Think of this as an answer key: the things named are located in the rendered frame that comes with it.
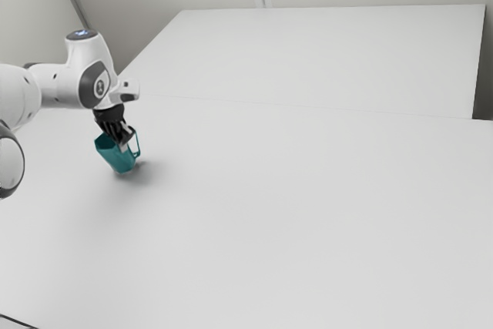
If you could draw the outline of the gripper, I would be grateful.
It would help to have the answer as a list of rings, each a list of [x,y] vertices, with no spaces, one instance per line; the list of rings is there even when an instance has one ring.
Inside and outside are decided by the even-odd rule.
[[[126,125],[124,112],[125,108],[122,103],[107,109],[94,109],[92,111],[98,127],[102,131],[112,131],[112,140],[121,152],[128,149],[128,143],[135,135],[134,128]]]

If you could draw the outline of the teal faceted mug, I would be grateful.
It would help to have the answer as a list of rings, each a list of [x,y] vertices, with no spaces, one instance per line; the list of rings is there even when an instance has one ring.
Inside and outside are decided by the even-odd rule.
[[[120,146],[116,144],[108,135],[101,133],[94,144],[96,152],[107,162],[107,164],[118,174],[128,173],[133,170],[137,159],[141,155],[139,137],[136,130],[130,126],[132,135],[130,138],[136,140],[137,150],[133,151],[129,144]]]

